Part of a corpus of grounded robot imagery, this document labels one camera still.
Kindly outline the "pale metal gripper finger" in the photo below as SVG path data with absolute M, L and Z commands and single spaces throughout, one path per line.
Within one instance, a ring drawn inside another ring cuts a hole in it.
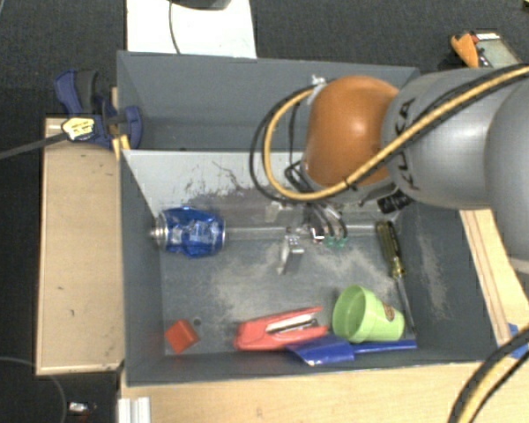
M 286 235 L 279 249 L 279 264 L 277 273 L 279 275 L 291 274 L 296 270 L 296 238 Z
M 303 256 L 305 255 L 305 248 L 299 245 L 292 246 L 289 249 L 289 271 L 297 272 L 301 265 Z

